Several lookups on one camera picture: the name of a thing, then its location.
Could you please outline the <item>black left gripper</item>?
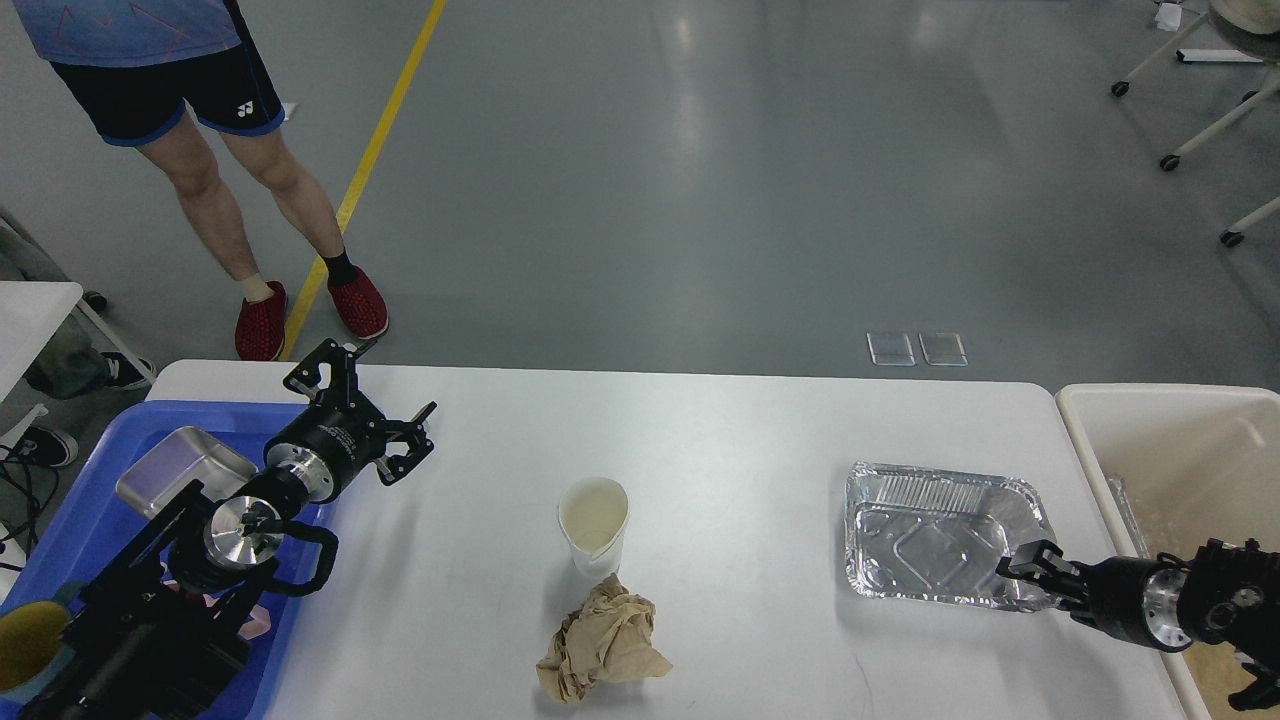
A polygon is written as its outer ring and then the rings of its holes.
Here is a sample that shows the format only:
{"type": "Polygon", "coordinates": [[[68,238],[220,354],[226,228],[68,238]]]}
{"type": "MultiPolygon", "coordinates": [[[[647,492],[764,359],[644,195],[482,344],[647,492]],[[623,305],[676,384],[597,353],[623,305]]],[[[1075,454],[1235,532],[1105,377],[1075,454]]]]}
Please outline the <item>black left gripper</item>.
{"type": "Polygon", "coordinates": [[[308,404],[265,448],[268,468],[283,468],[302,483],[308,501],[332,501],[374,462],[390,487],[404,479],[435,448],[428,402],[408,420],[383,418],[358,387],[358,360],[379,340],[340,345],[324,340],[284,377],[283,386],[308,404]]]}

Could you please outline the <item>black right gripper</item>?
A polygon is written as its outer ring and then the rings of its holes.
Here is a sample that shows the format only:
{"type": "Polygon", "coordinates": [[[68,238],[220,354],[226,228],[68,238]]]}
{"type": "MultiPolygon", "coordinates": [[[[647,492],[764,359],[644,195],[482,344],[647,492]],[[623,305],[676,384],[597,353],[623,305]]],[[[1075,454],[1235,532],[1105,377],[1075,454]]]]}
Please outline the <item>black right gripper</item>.
{"type": "Polygon", "coordinates": [[[1039,587],[1071,620],[1116,641],[1180,653],[1193,639],[1178,616],[1189,571],[1170,562],[1111,557],[1071,562],[1050,539],[1018,546],[996,574],[1039,587]]]}

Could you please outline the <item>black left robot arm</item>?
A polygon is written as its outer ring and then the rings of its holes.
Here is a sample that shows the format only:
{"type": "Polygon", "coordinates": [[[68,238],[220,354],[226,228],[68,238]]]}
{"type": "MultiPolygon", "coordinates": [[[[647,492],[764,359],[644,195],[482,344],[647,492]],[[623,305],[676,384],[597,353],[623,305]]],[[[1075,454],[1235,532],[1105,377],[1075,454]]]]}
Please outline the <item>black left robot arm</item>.
{"type": "Polygon", "coordinates": [[[196,427],[155,445],[116,482],[146,520],[90,580],[6,614],[29,619],[3,664],[3,697],[20,719],[193,719],[252,659],[244,632],[266,594],[319,592],[339,541],[302,521],[365,469],[384,486],[434,448],[426,404],[388,418],[358,386],[366,345],[321,342],[287,375],[307,398],[259,462],[196,427]]]}

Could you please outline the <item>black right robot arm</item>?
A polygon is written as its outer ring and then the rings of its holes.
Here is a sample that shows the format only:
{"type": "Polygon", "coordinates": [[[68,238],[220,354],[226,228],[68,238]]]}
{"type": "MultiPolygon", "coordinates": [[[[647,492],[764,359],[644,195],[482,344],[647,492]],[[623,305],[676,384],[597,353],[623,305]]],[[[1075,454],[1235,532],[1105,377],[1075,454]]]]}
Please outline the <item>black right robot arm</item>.
{"type": "Polygon", "coordinates": [[[1043,589],[1075,623],[1106,635],[1180,653],[1196,643],[1230,644],[1252,683],[1228,703],[1244,712],[1279,702],[1279,556],[1254,538],[1210,538],[1189,560],[1115,556],[1068,561],[1048,539],[1000,559],[1000,577],[1043,589]]]}

